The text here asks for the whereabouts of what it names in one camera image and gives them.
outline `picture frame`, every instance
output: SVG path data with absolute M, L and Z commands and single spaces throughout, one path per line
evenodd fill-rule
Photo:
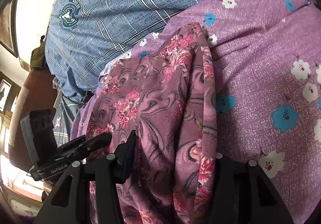
M 17 1 L 8 3 L 0 14 L 0 44 L 16 58 L 19 57 L 15 26 Z

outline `pink floral fabric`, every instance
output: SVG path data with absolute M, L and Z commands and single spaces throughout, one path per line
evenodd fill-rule
M 117 62 L 88 123 L 87 138 L 112 133 L 113 152 L 135 129 L 134 171 L 118 196 L 126 223 L 199 223 L 212 193 L 216 151 L 211 52 L 198 23 L 176 31 L 153 55 Z M 92 205 L 95 185 L 91 183 Z M 92 206 L 92 222 L 97 222 Z

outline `metal screw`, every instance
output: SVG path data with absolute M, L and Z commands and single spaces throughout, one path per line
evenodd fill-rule
M 257 162 L 255 160 L 249 160 L 248 164 L 252 167 L 255 167 L 257 165 Z
M 74 161 L 71 166 L 73 166 L 74 168 L 77 168 L 80 165 L 79 161 Z
M 215 156 L 215 158 L 216 158 L 216 159 L 222 159 L 222 158 L 223 158 L 223 155 L 222 155 L 222 153 L 220 153 L 220 152 L 217 152 L 217 153 L 216 153 L 216 156 Z
M 106 159 L 107 159 L 107 160 L 113 160 L 113 159 L 115 159 L 115 158 L 116 158 L 116 155 L 113 154 L 113 153 L 107 154 L 107 156 L 106 156 Z

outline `light from window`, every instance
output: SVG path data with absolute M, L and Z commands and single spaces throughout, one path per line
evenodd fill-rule
M 5 130 L 4 134 L 4 152 L 9 153 L 9 137 L 10 137 L 10 131 L 8 128 Z
M 0 155 L 0 163 L 1 163 L 1 175 L 4 185 L 8 185 L 8 180 L 15 180 L 18 176 L 21 169 L 13 166 L 9 159 L 7 159 L 4 155 Z
M 16 102 L 17 102 L 17 96 L 15 97 L 13 103 L 12 103 L 12 106 L 11 106 L 11 111 L 14 112 L 14 109 L 16 108 Z

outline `floral cloth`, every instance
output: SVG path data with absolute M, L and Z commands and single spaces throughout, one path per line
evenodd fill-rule
M 113 133 L 112 142 L 87 159 L 113 152 L 136 130 L 134 172 L 118 185 L 126 223 L 168 223 L 173 216 L 199 223 L 204 217 L 217 140 L 214 82 L 211 51 L 198 23 L 176 31 L 156 53 L 113 66 L 87 129 L 87 138 Z M 92 183 L 93 204 L 94 190 Z
M 258 161 L 296 224 L 321 199 L 321 12 L 310 0 L 223 1 L 146 36 L 89 105 L 88 136 L 114 131 L 102 154 L 137 127 L 134 173 L 118 187 L 127 223 L 201 218 L 216 151 Z

